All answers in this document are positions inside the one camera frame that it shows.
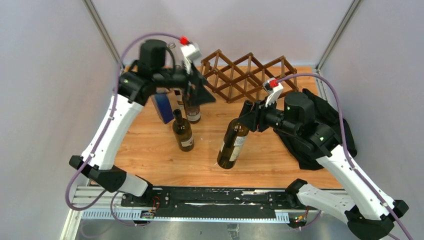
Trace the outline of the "dark wine bottle silver neck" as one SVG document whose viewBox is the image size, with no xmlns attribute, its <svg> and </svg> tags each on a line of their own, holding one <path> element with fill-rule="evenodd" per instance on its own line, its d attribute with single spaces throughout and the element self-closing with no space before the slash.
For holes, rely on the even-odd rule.
<svg viewBox="0 0 424 240">
<path fill-rule="evenodd" d="M 199 106 L 191 106 L 186 97 L 182 97 L 186 119 L 191 124 L 196 124 L 201 120 L 201 111 Z"/>
</svg>

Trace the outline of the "clear whisky bottle black label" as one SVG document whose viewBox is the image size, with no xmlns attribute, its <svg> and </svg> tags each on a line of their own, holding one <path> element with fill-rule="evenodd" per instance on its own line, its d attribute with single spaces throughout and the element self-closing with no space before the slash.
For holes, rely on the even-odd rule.
<svg viewBox="0 0 424 240">
<path fill-rule="evenodd" d="M 173 92 L 174 92 L 174 95 L 175 95 L 175 97 L 176 97 L 177 107 L 178 107 L 180 110 L 184 110 L 184 109 L 185 109 L 185 107 L 184 107 L 184 101 L 183 101 L 183 95 L 182 95 L 182 92 L 181 92 L 180 90 L 178 90 L 178 89 L 174 89 L 174 90 L 173 90 Z"/>
</svg>

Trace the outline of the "dark wine bottle white label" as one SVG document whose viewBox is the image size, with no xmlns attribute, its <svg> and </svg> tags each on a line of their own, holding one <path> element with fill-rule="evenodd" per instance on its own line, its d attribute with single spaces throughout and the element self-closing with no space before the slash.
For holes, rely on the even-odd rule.
<svg viewBox="0 0 424 240">
<path fill-rule="evenodd" d="M 183 117 L 180 109 L 173 112 L 174 122 L 172 123 L 172 131 L 177 141 L 178 147 L 183 152 L 189 152 L 194 148 L 194 137 L 190 122 Z"/>
</svg>

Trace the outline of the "blue square bottle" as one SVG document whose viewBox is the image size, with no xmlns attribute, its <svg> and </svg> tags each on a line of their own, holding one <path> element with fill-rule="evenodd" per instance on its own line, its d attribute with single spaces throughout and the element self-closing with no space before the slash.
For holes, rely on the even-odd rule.
<svg viewBox="0 0 424 240">
<path fill-rule="evenodd" d="M 165 88 L 159 88 L 157 92 L 151 96 L 151 100 L 159 119 L 164 124 L 174 119 L 171 103 Z"/>
</svg>

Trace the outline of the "clear bottle with dark label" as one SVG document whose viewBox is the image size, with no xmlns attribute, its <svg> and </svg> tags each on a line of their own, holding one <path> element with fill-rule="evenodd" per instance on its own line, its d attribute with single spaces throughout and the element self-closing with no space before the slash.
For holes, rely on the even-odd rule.
<svg viewBox="0 0 424 240">
<path fill-rule="evenodd" d="M 175 67 L 177 69 L 180 69 L 182 66 L 182 61 L 181 61 L 181 57 L 180 57 L 180 53 L 179 53 L 179 47 L 176 45 L 175 42 L 170 41 L 167 44 L 167 47 L 172 51 L 172 54 L 174 56 L 174 60 L 175 60 Z"/>
</svg>

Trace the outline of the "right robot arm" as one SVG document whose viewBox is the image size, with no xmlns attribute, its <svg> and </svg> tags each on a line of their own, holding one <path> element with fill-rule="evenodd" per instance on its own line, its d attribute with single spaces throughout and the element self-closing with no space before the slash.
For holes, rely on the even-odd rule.
<svg viewBox="0 0 424 240">
<path fill-rule="evenodd" d="M 294 138 L 300 149 L 313 154 L 347 192 L 341 197 L 296 179 L 285 190 L 290 208 L 303 205 L 321 210 L 346 224 L 361 240 L 388 236 L 396 220 L 408 211 L 403 200 L 394 200 L 376 187 L 344 151 L 341 137 L 330 126 L 316 120 L 314 102 L 306 94 L 289 93 L 283 110 L 268 100 L 258 101 L 242 112 L 239 121 L 252 132 L 273 128 Z"/>
</svg>

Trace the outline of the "brown wooden wine rack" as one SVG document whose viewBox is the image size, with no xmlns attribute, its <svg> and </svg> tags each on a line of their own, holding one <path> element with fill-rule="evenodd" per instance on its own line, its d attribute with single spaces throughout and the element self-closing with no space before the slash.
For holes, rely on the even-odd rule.
<svg viewBox="0 0 424 240">
<path fill-rule="evenodd" d="M 249 52 L 232 61 L 217 49 L 200 63 L 200 73 L 208 81 L 205 85 L 227 103 L 244 98 L 259 100 L 266 80 L 281 79 L 298 73 L 284 55 L 268 63 L 261 63 Z"/>
</svg>

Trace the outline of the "black cloth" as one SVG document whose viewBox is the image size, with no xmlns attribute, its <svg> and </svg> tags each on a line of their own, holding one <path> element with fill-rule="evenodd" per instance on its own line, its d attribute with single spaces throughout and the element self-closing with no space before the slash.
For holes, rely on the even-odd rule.
<svg viewBox="0 0 424 240">
<path fill-rule="evenodd" d="M 338 135 L 341 135 L 341 127 L 339 121 L 339 113 L 326 100 L 312 93 L 309 89 L 304 88 L 302 93 L 305 94 L 314 103 L 315 119 L 321 123 L 330 126 Z M 354 137 L 350 126 L 346 119 L 343 119 L 344 131 L 347 149 L 354 158 L 358 151 L 355 145 Z M 317 153 L 308 153 L 300 149 L 300 142 L 294 137 L 285 135 L 278 130 L 274 130 L 288 152 L 297 160 L 301 170 L 317 171 L 321 170 L 321 166 L 316 159 L 321 155 Z"/>
</svg>

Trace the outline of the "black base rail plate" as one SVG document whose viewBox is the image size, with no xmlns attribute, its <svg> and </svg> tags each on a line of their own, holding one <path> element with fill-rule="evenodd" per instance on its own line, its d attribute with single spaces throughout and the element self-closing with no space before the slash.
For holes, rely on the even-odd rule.
<svg viewBox="0 0 424 240">
<path fill-rule="evenodd" d="M 306 222 L 317 212 L 295 203 L 284 188 L 155 186 L 149 195 L 125 193 L 117 205 L 177 221 Z"/>
</svg>

